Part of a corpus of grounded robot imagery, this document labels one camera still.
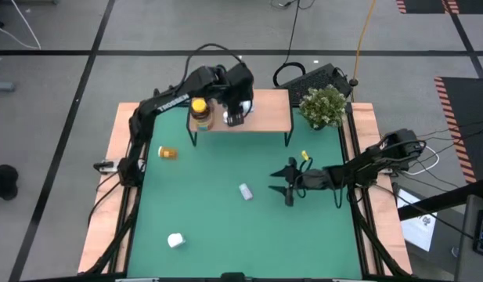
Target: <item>white cable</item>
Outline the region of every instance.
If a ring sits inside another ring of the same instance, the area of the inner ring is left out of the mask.
[[[418,171],[418,172],[404,172],[404,171],[402,171],[402,173],[405,173],[407,175],[418,175],[418,174],[420,174],[422,172],[428,171],[429,169],[435,167],[438,164],[438,162],[439,162],[438,153],[436,153],[434,150],[432,150],[429,146],[426,146],[426,148],[429,149],[431,152],[434,153],[434,156],[436,156],[436,161],[433,164],[431,164],[431,166],[429,166],[428,168],[425,168],[425,169],[423,169],[421,171]]]
[[[22,45],[23,47],[25,48],[29,48],[29,49],[35,49],[37,50],[38,47],[34,47],[34,46],[29,46],[25,43],[23,43],[22,41],[20,41],[18,38],[16,38],[15,36],[13,36],[13,34],[9,33],[8,31],[5,31],[4,29],[0,28],[0,31],[4,34],[7,34],[9,37],[13,38],[13,40],[15,40],[16,42],[18,42],[20,45]]]
[[[29,23],[28,23],[28,22],[27,22],[27,20],[25,19],[25,16],[23,16],[22,12],[21,12],[21,11],[20,11],[20,9],[19,9],[19,6],[17,6],[17,5],[16,5],[15,0],[10,0],[10,1],[11,1],[11,2],[13,3],[13,5],[15,6],[16,11],[17,11],[17,12],[20,14],[20,16],[22,17],[22,20],[23,20],[23,21],[24,21],[24,23],[27,25],[27,28],[29,28],[29,31],[31,32],[32,37],[34,37],[34,40],[35,40],[35,41],[36,41],[36,43],[38,44],[38,49],[40,49],[40,50],[41,50],[41,44],[39,44],[39,40],[38,40],[38,38],[36,38],[36,34],[35,34],[33,31],[32,31],[31,26],[29,25]]]

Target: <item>green table surface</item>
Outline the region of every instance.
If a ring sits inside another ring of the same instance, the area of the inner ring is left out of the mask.
[[[259,278],[359,279],[351,209],[341,209],[330,190],[295,195],[293,207],[269,185],[286,183],[269,175],[288,157],[314,158],[313,168],[339,165],[336,128],[312,131],[294,110],[288,147],[283,133],[199,132],[197,147],[186,130],[187,109],[160,115],[148,155],[128,277],[220,277],[243,272]],[[158,157],[159,146],[178,150],[178,159]],[[245,201],[239,185],[254,195]],[[170,248],[167,238],[186,242]]]

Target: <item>potted plant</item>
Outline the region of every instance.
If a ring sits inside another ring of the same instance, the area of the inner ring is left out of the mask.
[[[338,127],[342,125],[345,97],[332,85],[324,89],[309,89],[309,95],[304,96],[300,103],[300,110],[314,130],[325,126]]]

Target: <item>gray floor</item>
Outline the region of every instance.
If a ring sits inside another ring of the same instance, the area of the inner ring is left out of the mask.
[[[24,6],[24,13],[44,49],[90,49],[107,0],[62,0],[57,6]],[[294,49],[356,48],[369,2],[316,1],[300,11]],[[0,9],[6,29],[33,43],[12,6]],[[291,33],[294,8],[277,10],[268,1],[121,1],[114,6],[101,49],[172,50],[195,49],[217,42],[231,49],[285,49]],[[483,16],[460,16],[473,46],[483,50]],[[394,0],[378,0],[367,31],[368,50],[464,50],[448,15],[402,15]],[[0,33],[0,49],[22,49]],[[79,82],[85,56],[2,56],[0,81],[17,83],[13,93],[0,93],[0,164],[20,171],[17,199],[0,199],[0,281],[8,280],[25,229],[31,220],[63,123]],[[255,76],[255,88],[272,87],[272,74],[284,56],[243,56]],[[308,70],[325,63],[354,69],[353,56],[292,56]],[[202,56],[201,64],[235,61],[227,56]],[[107,142],[119,102],[140,101],[154,88],[166,88],[182,76],[183,56],[98,56],[63,155],[38,233],[23,270],[22,279],[74,275],[81,256],[86,223],[99,176],[92,164],[106,154]],[[284,70],[280,81],[298,76]],[[382,133],[411,128],[424,134],[446,128],[434,76],[475,78],[466,57],[362,57],[356,100],[375,106]],[[439,136],[449,138],[447,133]],[[437,150],[449,145],[431,140]],[[454,150],[440,154],[432,171],[447,181],[463,185]],[[429,175],[418,179],[442,189],[451,186]],[[434,188],[403,178],[403,186],[426,197],[440,193]],[[422,277],[445,278],[434,266],[411,257]]]

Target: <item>yellow tag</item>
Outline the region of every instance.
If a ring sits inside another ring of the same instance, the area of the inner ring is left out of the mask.
[[[304,160],[309,161],[309,156],[305,151],[302,151],[302,157],[304,158]]]

